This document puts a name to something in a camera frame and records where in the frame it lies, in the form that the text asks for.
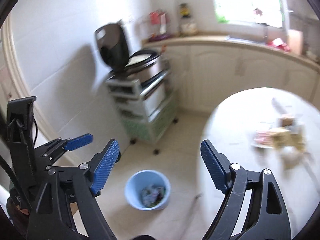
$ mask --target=white tabletop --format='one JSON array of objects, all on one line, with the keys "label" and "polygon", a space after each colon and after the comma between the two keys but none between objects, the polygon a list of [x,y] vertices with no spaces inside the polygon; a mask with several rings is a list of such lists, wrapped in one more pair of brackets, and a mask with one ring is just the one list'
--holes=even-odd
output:
[{"label": "white tabletop", "polygon": [[[274,149],[259,151],[251,143],[255,131],[266,123],[276,127],[281,113],[272,104],[276,101],[305,125],[307,151],[292,169],[284,169],[279,152]],[[320,202],[320,112],[310,103],[287,91],[273,88],[245,90],[224,100],[212,113],[203,132],[203,140],[209,139],[218,152],[227,156],[231,163],[239,163],[246,170],[261,172],[268,168],[273,172],[283,195],[291,234],[294,237],[307,223]],[[217,214],[224,195],[218,191],[199,156],[199,190],[206,226],[209,227]],[[250,201],[246,192],[234,234],[240,233]]]}]

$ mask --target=blue textured pad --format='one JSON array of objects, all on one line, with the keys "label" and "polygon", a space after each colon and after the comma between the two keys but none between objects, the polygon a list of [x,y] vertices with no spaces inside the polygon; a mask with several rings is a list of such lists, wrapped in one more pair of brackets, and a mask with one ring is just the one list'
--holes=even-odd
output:
[{"label": "blue textured pad", "polygon": [[91,191],[94,195],[96,195],[99,190],[103,189],[104,185],[106,184],[111,169],[115,165],[115,162],[118,158],[119,152],[119,144],[117,141],[114,141],[93,175]]},{"label": "blue textured pad", "polygon": [[90,133],[87,133],[85,135],[69,140],[64,149],[67,151],[73,151],[89,143],[92,143],[92,141],[93,136]]},{"label": "blue textured pad", "polygon": [[225,194],[229,187],[226,183],[226,175],[223,169],[220,167],[220,164],[204,141],[201,143],[200,151],[202,159],[207,166],[214,185],[216,186],[217,190],[221,190],[221,192]]}]

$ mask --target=black cable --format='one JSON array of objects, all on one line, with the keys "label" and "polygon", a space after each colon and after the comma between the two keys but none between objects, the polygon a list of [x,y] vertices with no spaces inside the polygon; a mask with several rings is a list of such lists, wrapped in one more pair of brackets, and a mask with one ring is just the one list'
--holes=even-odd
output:
[{"label": "black cable", "polygon": [[14,187],[16,188],[16,190],[18,191],[20,198],[26,203],[27,205],[27,209],[29,210],[29,212],[31,212],[31,205],[29,203],[29,200],[27,199],[26,195],[24,194],[18,179],[16,177],[16,175],[13,173],[12,169],[10,168],[10,166],[7,164],[7,162],[4,160],[4,158],[2,158],[2,156],[0,155],[0,166],[4,169],[4,171],[8,174],[10,180],[12,181]]},{"label": "black cable", "polygon": [[38,138],[38,125],[37,125],[36,119],[33,119],[33,121],[35,122],[35,126],[36,126],[36,136],[35,136],[35,140],[33,142],[33,145],[35,145],[37,138]]}]

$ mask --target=blue bucket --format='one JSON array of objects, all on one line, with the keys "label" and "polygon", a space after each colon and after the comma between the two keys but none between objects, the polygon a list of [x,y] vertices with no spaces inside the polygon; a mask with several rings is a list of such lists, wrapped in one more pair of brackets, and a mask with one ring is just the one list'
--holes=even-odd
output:
[{"label": "blue bucket", "polygon": [[[146,208],[141,199],[141,191],[149,185],[164,187],[165,193],[162,201],[151,208]],[[158,171],[144,170],[132,175],[127,181],[124,189],[124,195],[130,206],[139,210],[159,210],[164,209],[169,203],[171,185],[166,176]]]}]

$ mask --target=beige floor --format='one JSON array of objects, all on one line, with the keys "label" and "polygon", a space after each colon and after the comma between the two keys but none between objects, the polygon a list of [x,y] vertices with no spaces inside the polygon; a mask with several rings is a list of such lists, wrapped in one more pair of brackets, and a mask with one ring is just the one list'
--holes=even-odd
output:
[{"label": "beige floor", "polygon": [[[99,206],[118,240],[138,235],[151,235],[157,240],[200,240],[207,231],[202,222],[196,186],[196,167],[201,133],[207,119],[179,114],[179,122],[172,124],[152,154],[153,146],[137,142],[123,153],[97,197]],[[153,169],[162,172],[171,183],[169,205],[161,211],[139,211],[124,197],[124,187],[137,171]],[[80,215],[74,215],[78,231],[85,229]]]}]

